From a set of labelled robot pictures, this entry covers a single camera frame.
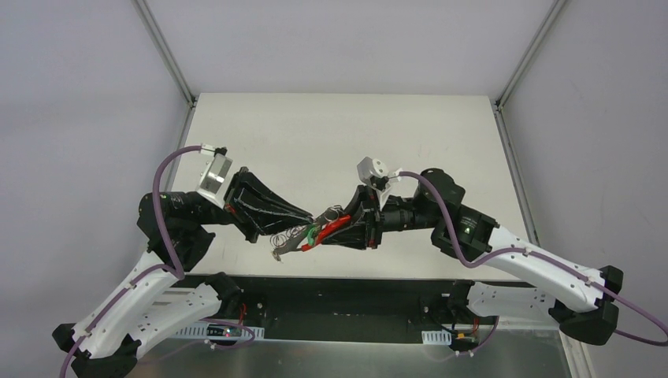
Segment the key with green tag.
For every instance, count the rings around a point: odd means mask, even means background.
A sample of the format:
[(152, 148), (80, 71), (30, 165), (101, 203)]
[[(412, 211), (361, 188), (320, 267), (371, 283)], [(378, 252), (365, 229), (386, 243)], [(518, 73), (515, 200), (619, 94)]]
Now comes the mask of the key with green tag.
[(300, 250), (302, 252), (307, 252), (308, 250), (313, 249), (320, 243), (321, 233), (323, 231), (323, 228), (324, 227), (321, 225), (314, 225), (309, 229), (309, 231), (306, 233), (306, 241), (300, 247)]

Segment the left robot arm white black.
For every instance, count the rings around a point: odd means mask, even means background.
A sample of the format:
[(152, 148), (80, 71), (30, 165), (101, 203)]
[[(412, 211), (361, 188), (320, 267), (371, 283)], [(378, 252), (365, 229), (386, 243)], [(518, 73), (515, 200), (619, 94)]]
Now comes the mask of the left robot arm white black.
[(241, 288), (224, 272), (206, 277), (184, 299), (151, 309), (207, 253), (215, 237), (208, 225), (232, 225), (255, 242), (313, 220), (247, 169), (230, 184), (225, 176), (224, 169), (215, 169), (194, 191), (152, 191), (142, 199), (138, 226), (148, 243), (131, 272), (92, 314), (53, 331), (65, 352), (60, 376), (69, 370), (78, 377), (127, 376), (151, 349), (197, 321), (243, 327)]

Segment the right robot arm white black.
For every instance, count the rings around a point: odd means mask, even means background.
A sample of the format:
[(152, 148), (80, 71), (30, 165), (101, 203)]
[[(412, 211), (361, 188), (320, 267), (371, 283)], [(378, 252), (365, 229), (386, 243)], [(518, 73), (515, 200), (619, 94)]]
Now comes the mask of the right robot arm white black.
[(618, 326), (620, 269), (589, 268), (527, 242), (494, 218), (463, 204), (465, 189), (441, 169), (415, 175), (410, 198), (391, 195), (390, 186), (410, 177), (361, 174), (361, 184), (339, 220), (327, 225), (317, 245), (373, 249), (389, 232), (428, 229), (432, 245), (467, 268), (489, 266), (525, 282), (525, 287), (458, 284), (447, 301), (448, 315), (465, 323), (480, 317), (550, 319), (580, 342), (602, 346)]

